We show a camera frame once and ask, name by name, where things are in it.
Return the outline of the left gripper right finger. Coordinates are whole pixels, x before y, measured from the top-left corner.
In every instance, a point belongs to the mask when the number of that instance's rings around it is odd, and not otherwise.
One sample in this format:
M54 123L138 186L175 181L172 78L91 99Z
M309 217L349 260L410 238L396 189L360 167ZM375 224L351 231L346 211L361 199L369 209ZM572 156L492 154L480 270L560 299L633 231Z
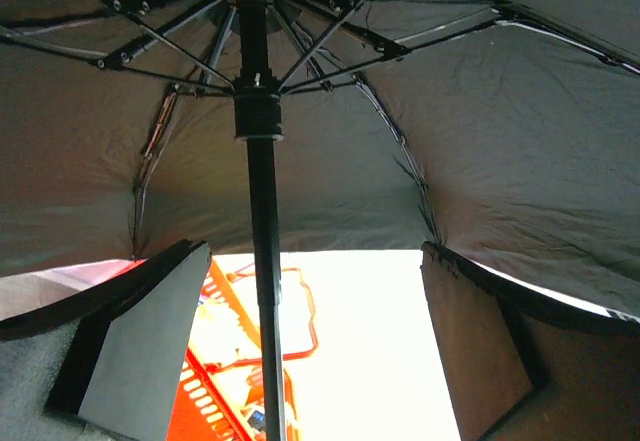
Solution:
M638 439L637 321L565 304L432 242L422 255L461 439Z

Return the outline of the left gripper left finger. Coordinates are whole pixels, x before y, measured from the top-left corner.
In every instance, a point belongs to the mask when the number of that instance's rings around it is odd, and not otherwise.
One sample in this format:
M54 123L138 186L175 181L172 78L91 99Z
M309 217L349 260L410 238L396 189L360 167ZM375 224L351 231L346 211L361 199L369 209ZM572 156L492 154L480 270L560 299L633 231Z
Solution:
M163 440L212 253L181 240L1 321L4 440Z

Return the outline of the lavender folding umbrella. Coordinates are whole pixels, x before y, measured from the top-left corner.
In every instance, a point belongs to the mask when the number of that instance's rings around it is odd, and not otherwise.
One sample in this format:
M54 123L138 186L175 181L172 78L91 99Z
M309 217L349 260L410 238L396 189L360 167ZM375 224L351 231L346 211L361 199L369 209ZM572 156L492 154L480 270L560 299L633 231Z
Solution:
M1 272L432 242L639 318L639 0L1 0Z

